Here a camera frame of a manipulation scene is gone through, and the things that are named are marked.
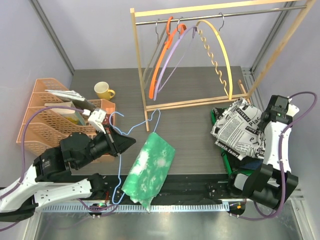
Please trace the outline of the green garment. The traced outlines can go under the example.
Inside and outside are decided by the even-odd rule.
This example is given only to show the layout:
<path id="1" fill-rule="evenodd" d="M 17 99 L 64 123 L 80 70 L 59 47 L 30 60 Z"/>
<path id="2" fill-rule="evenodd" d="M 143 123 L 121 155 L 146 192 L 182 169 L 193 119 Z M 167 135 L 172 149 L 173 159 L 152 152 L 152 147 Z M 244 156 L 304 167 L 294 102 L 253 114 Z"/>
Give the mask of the green garment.
<path id="1" fill-rule="evenodd" d="M 121 190 L 133 203 L 147 212 L 167 178 L 176 150 L 157 133 L 152 132 L 135 159 Z"/>

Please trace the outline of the blue wire hanger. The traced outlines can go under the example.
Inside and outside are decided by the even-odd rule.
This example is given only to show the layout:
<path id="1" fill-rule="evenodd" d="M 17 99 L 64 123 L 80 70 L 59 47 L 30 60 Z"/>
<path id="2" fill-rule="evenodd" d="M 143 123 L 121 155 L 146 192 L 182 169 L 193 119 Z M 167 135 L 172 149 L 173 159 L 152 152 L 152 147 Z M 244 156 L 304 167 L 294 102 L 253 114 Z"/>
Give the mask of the blue wire hanger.
<path id="1" fill-rule="evenodd" d="M 152 113 L 151 113 L 151 117 L 150 118 L 147 118 L 145 121 L 142 121 L 136 125 L 133 125 L 128 132 L 124 132 L 122 130 L 120 130 L 118 127 L 114 126 L 112 123 L 110 123 L 110 125 L 115 129 L 117 130 L 121 135 L 125 135 L 125 136 L 128 136 L 135 128 L 141 126 L 142 124 L 146 124 L 146 123 L 149 123 L 150 121 L 153 120 L 154 118 L 154 114 L 158 112 L 158 117 L 157 117 L 157 121 L 156 121 L 156 124 L 155 124 L 155 127 L 153 128 L 153 133 L 156 132 L 157 130 L 157 127 L 158 127 L 158 124 L 159 124 L 159 121 L 160 121 L 160 118 L 161 118 L 161 110 L 159 108 L 156 108 Z M 115 196 L 116 196 L 116 192 L 118 190 L 118 187 L 121 185 L 122 183 L 122 179 L 121 179 L 121 168 L 122 168 L 122 154 L 119 155 L 119 164 L 118 164 L 118 172 L 117 172 L 117 179 L 118 179 L 118 184 L 116 185 L 116 187 L 114 188 L 113 190 L 113 193 L 112 193 L 112 198 L 111 198 L 111 202 L 113 205 L 119 205 L 121 203 L 121 201 L 123 200 L 124 196 L 125 196 L 125 193 L 123 193 L 120 197 L 120 199 L 115 202 Z"/>

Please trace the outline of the clear acrylic hanger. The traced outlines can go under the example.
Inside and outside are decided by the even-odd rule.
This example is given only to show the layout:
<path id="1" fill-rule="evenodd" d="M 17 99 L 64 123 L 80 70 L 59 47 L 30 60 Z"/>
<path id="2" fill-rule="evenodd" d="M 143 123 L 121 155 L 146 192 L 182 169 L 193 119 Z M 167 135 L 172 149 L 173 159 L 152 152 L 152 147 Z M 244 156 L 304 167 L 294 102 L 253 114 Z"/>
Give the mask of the clear acrylic hanger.
<path id="1" fill-rule="evenodd" d="M 143 89 L 145 90 L 147 86 L 149 85 L 149 81 L 152 78 L 152 72 L 154 71 L 157 61 L 160 59 L 161 51 L 163 50 L 163 45 L 165 43 L 165 40 L 168 39 L 166 36 L 167 31 L 167 22 L 165 22 L 164 28 L 162 30 L 162 33 L 159 34 L 157 30 L 157 26 L 161 20 L 158 18 L 155 23 L 155 33 L 157 34 L 157 44 L 155 47 L 155 50 L 153 52 L 153 55 L 147 64 L 146 68 L 143 71 L 142 80 L 143 80 Z"/>

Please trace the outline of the orange plastic hanger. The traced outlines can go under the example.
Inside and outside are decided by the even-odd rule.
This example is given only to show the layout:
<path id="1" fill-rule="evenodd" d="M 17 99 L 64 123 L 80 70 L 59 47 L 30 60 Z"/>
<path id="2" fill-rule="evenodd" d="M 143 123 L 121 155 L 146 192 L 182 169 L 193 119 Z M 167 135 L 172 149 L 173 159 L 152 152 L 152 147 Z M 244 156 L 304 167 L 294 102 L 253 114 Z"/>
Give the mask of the orange plastic hanger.
<path id="1" fill-rule="evenodd" d="M 153 99 L 153 97 L 155 96 L 155 90 L 156 90 L 156 83 L 157 83 L 157 75 L 159 72 L 159 68 L 161 66 L 161 63 L 165 57 L 165 54 L 167 52 L 167 50 L 171 47 L 173 39 L 175 34 L 182 30 L 181 33 L 179 33 L 179 35 L 181 35 L 186 29 L 186 25 L 185 24 L 178 24 L 178 26 L 175 28 L 175 30 L 171 30 L 171 21 L 174 17 L 170 16 L 167 20 L 167 24 L 166 24 L 166 28 L 165 28 L 165 32 L 167 35 L 167 40 L 164 41 L 164 46 L 162 48 L 162 51 L 160 53 L 160 56 L 158 58 L 158 61 L 156 63 L 155 66 L 155 70 L 153 72 L 152 78 L 151 78 L 151 83 L 150 83 L 150 87 L 149 87 L 149 93 L 148 93 L 148 97 L 149 99 Z"/>

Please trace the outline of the white black printed garment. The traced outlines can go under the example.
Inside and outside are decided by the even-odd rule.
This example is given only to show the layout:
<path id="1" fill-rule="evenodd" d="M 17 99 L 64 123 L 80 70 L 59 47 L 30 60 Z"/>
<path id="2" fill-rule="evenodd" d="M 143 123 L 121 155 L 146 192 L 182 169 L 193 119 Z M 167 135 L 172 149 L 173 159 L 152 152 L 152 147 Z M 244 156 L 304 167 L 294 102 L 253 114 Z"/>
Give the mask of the white black printed garment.
<path id="1" fill-rule="evenodd" d="M 262 111 L 241 97 L 216 118 L 211 134 L 215 144 L 240 161 L 264 159 L 265 134 L 258 129 Z"/>

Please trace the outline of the yellow plastic hanger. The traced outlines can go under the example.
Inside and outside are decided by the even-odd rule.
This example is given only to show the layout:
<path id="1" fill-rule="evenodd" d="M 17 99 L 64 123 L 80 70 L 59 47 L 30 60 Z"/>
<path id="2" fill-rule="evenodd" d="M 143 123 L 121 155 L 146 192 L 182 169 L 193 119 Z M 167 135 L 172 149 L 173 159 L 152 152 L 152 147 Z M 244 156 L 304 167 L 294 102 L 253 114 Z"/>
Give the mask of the yellow plastic hanger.
<path id="1" fill-rule="evenodd" d="M 204 34 L 203 27 L 206 26 L 215 36 L 217 47 L 212 47 L 207 35 Z M 214 67 L 215 74 L 223 87 L 228 100 L 231 100 L 234 93 L 233 75 L 229 60 L 228 51 L 221 37 L 219 30 L 206 19 L 200 19 L 196 22 L 198 34 L 211 65 Z"/>

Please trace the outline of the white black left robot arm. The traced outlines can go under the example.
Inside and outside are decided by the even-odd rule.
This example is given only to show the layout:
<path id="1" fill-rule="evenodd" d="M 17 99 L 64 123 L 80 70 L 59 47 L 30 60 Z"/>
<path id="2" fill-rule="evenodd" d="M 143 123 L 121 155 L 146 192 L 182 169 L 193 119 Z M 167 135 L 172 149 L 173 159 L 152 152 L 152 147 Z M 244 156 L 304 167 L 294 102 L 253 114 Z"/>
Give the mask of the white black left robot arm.
<path id="1" fill-rule="evenodd" d="M 103 155 L 120 156 L 135 143 L 134 138 L 119 134 L 110 125 L 94 138 L 73 132 L 57 147 L 39 155 L 23 180 L 1 188 L 1 222 L 20 222 L 32 217 L 36 211 L 67 200 L 101 200 L 108 191 L 103 176 L 95 173 L 72 183 L 71 170 L 79 170 Z"/>

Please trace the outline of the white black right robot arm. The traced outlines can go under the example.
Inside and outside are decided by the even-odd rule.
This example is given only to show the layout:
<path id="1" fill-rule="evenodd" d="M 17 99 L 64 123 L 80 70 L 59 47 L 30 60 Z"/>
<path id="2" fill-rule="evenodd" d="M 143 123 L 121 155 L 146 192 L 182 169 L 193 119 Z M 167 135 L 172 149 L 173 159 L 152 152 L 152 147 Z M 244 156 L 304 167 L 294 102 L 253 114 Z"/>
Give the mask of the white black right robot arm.
<path id="1" fill-rule="evenodd" d="M 231 198 L 238 196 L 281 210 L 299 183 L 289 164 L 289 137 L 293 117 L 288 114 L 289 98 L 272 95 L 261 115 L 258 129 L 265 135 L 262 164 L 250 175 L 233 173 L 225 186 Z"/>

